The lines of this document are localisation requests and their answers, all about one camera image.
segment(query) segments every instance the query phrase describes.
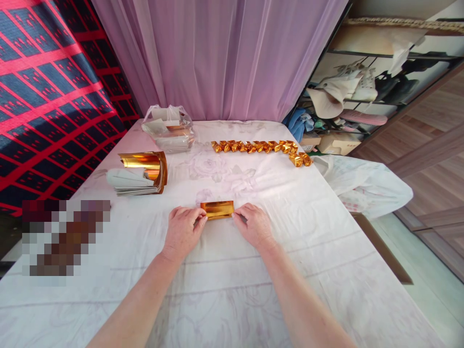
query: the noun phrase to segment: stack of white paper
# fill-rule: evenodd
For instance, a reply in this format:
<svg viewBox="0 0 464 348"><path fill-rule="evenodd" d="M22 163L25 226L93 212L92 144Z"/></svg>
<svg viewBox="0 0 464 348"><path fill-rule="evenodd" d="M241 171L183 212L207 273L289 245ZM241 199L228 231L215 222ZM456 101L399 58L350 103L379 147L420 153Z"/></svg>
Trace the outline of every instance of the stack of white paper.
<svg viewBox="0 0 464 348"><path fill-rule="evenodd" d="M145 168L110 169L106 173L106 181L114 187L118 196L137 196L160 190L153 186L153 180L145 177Z"/></svg>

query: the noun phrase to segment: gold foil paper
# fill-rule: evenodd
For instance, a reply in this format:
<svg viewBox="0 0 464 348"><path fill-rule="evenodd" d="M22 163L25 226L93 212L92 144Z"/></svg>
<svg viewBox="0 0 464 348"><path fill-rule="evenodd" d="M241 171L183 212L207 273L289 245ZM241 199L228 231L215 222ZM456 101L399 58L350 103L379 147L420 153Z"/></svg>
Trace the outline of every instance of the gold foil paper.
<svg viewBox="0 0 464 348"><path fill-rule="evenodd" d="M301 167L303 165L303 159L299 154L289 153L289 159L293 162L295 167Z"/></svg>
<svg viewBox="0 0 464 348"><path fill-rule="evenodd" d="M201 203L200 207L206 211L208 220L231 218L234 212L233 201L206 202Z"/></svg>
<svg viewBox="0 0 464 348"><path fill-rule="evenodd" d="M278 142L275 142L275 141L271 141L268 143L269 146L271 147L271 151L275 151L275 152L278 152L280 151L280 148L281 148L281 144L279 144Z"/></svg>
<svg viewBox="0 0 464 348"><path fill-rule="evenodd" d="M229 140L229 146L231 147L232 152L235 152L239 149L239 144L235 140Z"/></svg>
<svg viewBox="0 0 464 348"><path fill-rule="evenodd" d="M313 160L306 152L299 152L298 155L300 155L303 159L303 164L305 167L309 167L311 164L313 164Z"/></svg>
<svg viewBox="0 0 464 348"><path fill-rule="evenodd" d="M216 151L216 152L221 152L222 151L221 145L219 145L217 142L211 142L211 145L213 146L214 151Z"/></svg>
<svg viewBox="0 0 464 348"><path fill-rule="evenodd" d="M238 150L239 150L240 152L246 152L247 147L245 146L245 144L244 144L243 142L239 141L239 142L238 142Z"/></svg>
<svg viewBox="0 0 464 348"><path fill-rule="evenodd" d="M297 153L298 152L298 145L295 144L295 142L293 142L293 141L290 141L290 145L291 145L290 152L291 153Z"/></svg>
<svg viewBox="0 0 464 348"><path fill-rule="evenodd" d="M247 153L253 153L253 152L269 153L271 151L278 152L282 150L284 154L289 155L289 159L292 161L295 167L301 167L302 165L309 167L313 163L313 160L311 159L311 157L308 156L307 153L298 152L298 144L291 140L287 140L287 141L280 140L279 142L254 141L253 143L254 144L252 144L249 141L243 143L242 141L222 140L219 142L219 144L213 141L211 142L211 145L213 146L213 149L216 152L220 152L224 150L224 152L240 151L240 152L247 152Z"/></svg>
<svg viewBox="0 0 464 348"><path fill-rule="evenodd" d="M164 152L136 152L118 154L125 168L145 168L145 175L153 180L153 186L159 187L161 194L168 183L168 166Z"/></svg>
<svg viewBox="0 0 464 348"><path fill-rule="evenodd" d="M261 152L264 150L264 143L265 142L259 142L259 141L254 141L255 147L256 147L256 152Z"/></svg>
<svg viewBox="0 0 464 348"><path fill-rule="evenodd" d="M289 153L290 150L292 149L291 143L289 143L289 142L283 142L283 144L281 144L281 146L282 146L282 147L281 147L282 152L283 152L284 154Z"/></svg>
<svg viewBox="0 0 464 348"><path fill-rule="evenodd" d="M225 140L221 140L221 141L219 142L219 145L221 145L222 150L223 150L224 152L229 152L229 151L231 150L231 146L230 146L229 143L226 142Z"/></svg>
<svg viewBox="0 0 464 348"><path fill-rule="evenodd" d="M271 152L272 148L267 142L262 142L262 147L265 153Z"/></svg>
<svg viewBox="0 0 464 348"><path fill-rule="evenodd" d="M250 142L246 142L246 150L248 153L256 152L256 147L252 145Z"/></svg>

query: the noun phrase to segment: white tablecloth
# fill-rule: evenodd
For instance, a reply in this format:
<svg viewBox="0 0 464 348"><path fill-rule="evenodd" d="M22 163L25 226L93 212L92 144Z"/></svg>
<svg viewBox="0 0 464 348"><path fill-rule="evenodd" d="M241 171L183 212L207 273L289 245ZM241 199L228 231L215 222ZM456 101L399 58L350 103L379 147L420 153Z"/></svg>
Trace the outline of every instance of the white tablecloth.
<svg viewBox="0 0 464 348"><path fill-rule="evenodd" d="M259 205L308 283L360 347L441 347L436 333L314 166L282 153L213 152L212 140L293 140L270 121L195 122L189 153L167 154L162 195L117 197L105 173L118 153L156 149L140 121L72 200L111 200L111 223L86 269L67 286L38 287L23 255L0 282L1 347L82 347L103 325L164 243L176 206L234 200ZM159 311L151 347L289 347L277 296L256 250L232 219L209 221Z"/></svg>

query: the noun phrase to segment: pink curtain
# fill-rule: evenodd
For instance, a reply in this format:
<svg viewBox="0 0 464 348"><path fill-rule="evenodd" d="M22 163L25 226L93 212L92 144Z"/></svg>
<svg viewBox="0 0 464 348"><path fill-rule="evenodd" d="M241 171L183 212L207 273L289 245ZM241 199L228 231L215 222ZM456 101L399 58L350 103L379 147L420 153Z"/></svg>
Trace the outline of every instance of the pink curtain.
<svg viewBox="0 0 464 348"><path fill-rule="evenodd" d="M281 121L347 0L94 0L142 112Z"/></svg>

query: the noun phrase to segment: cardboard box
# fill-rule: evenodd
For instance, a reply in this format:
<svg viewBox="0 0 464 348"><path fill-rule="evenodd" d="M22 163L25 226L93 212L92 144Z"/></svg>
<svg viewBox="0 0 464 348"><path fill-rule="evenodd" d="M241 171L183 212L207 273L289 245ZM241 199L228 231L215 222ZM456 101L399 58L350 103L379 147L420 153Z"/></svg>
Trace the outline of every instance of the cardboard box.
<svg viewBox="0 0 464 348"><path fill-rule="evenodd" d="M361 143L353 134L327 134L321 137L318 149L325 154L347 155Z"/></svg>
<svg viewBox="0 0 464 348"><path fill-rule="evenodd" d="M316 145L320 144L320 136L316 133L305 133L300 141L300 146L305 152L311 151Z"/></svg>
<svg viewBox="0 0 464 348"><path fill-rule="evenodd" d="M403 266L399 263L390 249L388 249L388 246L378 235L377 231L371 225L369 220L361 213L351 213L351 216L353 216L359 227L361 227L361 230L364 232L367 238L369 238L374 248L376 248L380 256L384 259L386 264L390 267L401 284L412 285L413 282L411 277L409 274L407 274Z"/></svg>

